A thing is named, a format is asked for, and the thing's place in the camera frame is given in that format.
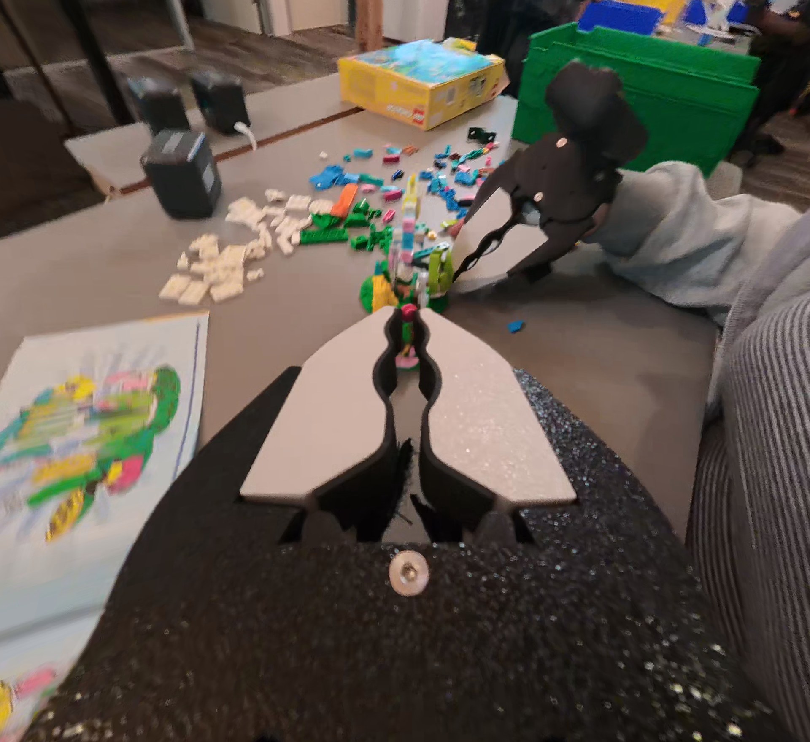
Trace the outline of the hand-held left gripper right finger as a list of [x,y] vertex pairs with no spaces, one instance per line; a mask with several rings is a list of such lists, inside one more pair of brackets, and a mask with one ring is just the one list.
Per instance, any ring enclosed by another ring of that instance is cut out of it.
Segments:
[[512,365],[432,310],[414,320],[426,400],[420,487],[440,518],[475,532],[491,513],[567,507],[574,487]]

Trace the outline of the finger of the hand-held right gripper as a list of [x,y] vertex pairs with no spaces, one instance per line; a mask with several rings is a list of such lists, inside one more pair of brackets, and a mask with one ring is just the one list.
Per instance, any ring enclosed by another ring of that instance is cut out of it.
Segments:
[[506,278],[522,260],[548,242],[536,225],[479,211],[454,238],[452,291],[465,294],[489,287]]
[[529,155],[515,151],[478,190],[454,235],[454,282],[498,282],[532,267],[532,191],[518,178]]

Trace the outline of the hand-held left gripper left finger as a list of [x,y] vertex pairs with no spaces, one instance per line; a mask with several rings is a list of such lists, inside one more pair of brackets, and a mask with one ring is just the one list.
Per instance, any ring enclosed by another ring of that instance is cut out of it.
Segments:
[[243,500],[331,514],[360,541],[382,537],[403,486],[390,401],[402,326],[400,309],[385,305],[309,357],[241,485]]

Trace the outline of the colourful toy brick model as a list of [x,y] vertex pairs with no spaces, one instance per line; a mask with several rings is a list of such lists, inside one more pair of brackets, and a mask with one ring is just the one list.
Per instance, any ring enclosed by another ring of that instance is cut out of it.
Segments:
[[[437,234],[421,221],[419,178],[408,179],[402,195],[401,218],[393,222],[390,245],[382,248],[385,258],[360,286],[359,302],[369,314],[386,307],[401,309],[407,303],[437,314],[450,304],[453,266],[450,241],[439,241]],[[416,351],[416,317],[402,319],[402,346],[395,359],[400,371],[414,371],[420,360]]]

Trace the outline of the person's right forearm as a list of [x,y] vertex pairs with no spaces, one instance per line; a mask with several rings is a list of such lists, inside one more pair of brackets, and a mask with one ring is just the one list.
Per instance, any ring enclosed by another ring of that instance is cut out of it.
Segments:
[[701,171],[669,161],[621,170],[596,244],[613,272],[660,300],[699,310],[723,329],[734,302],[801,218],[780,202],[737,194],[714,200]]

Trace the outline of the pile of colourful bricks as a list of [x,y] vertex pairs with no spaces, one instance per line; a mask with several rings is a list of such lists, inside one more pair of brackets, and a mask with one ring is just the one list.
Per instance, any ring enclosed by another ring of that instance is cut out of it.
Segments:
[[385,147],[379,152],[357,149],[345,155],[339,165],[326,165],[309,178],[313,191],[356,188],[352,201],[343,206],[346,214],[331,211],[333,217],[348,221],[346,229],[359,226],[359,214],[376,225],[390,225],[397,216],[397,205],[403,206],[411,191],[417,195],[420,210],[424,194],[436,196],[451,216],[471,204],[474,191],[497,167],[501,145],[493,131],[481,130],[482,140],[472,140],[466,150],[453,151],[447,146],[434,156],[429,167],[420,168],[408,160],[420,156],[415,148]]

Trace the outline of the green plastic bin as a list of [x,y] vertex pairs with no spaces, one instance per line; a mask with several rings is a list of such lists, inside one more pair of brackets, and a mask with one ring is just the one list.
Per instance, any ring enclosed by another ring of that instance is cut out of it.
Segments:
[[675,40],[575,23],[530,38],[512,139],[532,143],[552,131],[545,91],[572,60],[606,68],[621,79],[624,95],[649,140],[629,163],[643,171],[664,161],[697,166],[709,178],[726,159],[754,107],[761,61],[751,55]]

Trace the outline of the yellow toy brick box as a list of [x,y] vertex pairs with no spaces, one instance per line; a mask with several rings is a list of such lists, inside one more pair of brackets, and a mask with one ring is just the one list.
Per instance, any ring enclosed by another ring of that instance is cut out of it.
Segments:
[[341,99],[423,131],[497,97],[505,63],[468,40],[415,40],[339,59]]

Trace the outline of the blue plastic bin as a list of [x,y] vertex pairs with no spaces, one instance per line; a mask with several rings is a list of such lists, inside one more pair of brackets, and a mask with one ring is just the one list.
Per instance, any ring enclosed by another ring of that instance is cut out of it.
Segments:
[[587,5],[578,21],[578,29],[592,32],[595,28],[606,28],[650,36],[657,30],[663,17],[663,11],[657,8],[599,0]]
[[746,23],[749,11],[748,5],[739,1],[730,7],[724,7],[707,0],[690,0],[681,21],[698,27],[705,27],[713,22],[719,24],[722,20],[729,25],[739,25]]

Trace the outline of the pile of white bricks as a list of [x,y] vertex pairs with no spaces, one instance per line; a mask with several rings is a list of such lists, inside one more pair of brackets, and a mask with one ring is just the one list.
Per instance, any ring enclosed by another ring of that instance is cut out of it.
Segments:
[[268,188],[264,202],[240,197],[228,205],[225,222],[246,231],[246,241],[223,241],[212,232],[192,241],[177,260],[158,298],[185,307],[240,297],[265,275],[261,262],[273,251],[291,256],[315,230],[316,216],[329,216],[335,202]]

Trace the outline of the yellow plastic bin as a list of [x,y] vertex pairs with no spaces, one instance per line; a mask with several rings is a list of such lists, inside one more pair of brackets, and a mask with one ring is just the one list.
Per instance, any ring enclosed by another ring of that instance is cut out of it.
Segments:
[[682,17],[684,9],[691,0],[617,0],[621,3],[661,11],[661,24],[672,27]]

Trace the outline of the grey side table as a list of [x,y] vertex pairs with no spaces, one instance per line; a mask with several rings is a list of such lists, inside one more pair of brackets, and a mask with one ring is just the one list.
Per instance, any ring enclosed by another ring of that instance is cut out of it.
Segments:
[[[248,94],[246,108],[257,145],[262,146],[361,111],[341,99],[336,73]],[[224,135],[208,129],[197,109],[188,110],[186,116],[192,130],[206,133],[217,160],[251,149],[249,138],[242,134]],[[96,188],[114,198],[147,187],[140,160],[150,142],[150,130],[137,122],[68,139],[64,145]]]

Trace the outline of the printed instruction booklet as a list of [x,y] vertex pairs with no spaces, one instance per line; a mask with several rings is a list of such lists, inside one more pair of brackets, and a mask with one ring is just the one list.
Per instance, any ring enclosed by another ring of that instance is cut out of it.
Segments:
[[65,680],[193,458],[208,313],[24,339],[1,388],[1,737]]

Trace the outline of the person's ribbed grey clothing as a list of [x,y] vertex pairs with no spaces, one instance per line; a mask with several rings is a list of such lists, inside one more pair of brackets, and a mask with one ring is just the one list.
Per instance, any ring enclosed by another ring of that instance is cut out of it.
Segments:
[[723,350],[687,545],[721,633],[796,740],[809,738],[809,301]]

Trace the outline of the black power bank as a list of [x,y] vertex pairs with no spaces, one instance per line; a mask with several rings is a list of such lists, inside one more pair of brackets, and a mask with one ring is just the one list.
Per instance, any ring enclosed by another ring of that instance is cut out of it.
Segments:
[[208,127],[233,135],[251,128],[243,84],[236,76],[198,70],[189,78],[197,108]]
[[127,78],[135,108],[152,137],[164,130],[190,130],[180,90],[167,79]]
[[203,132],[163,129],[152,138],[140,159],[160,206],[174,220],[211,218],[222,181]]

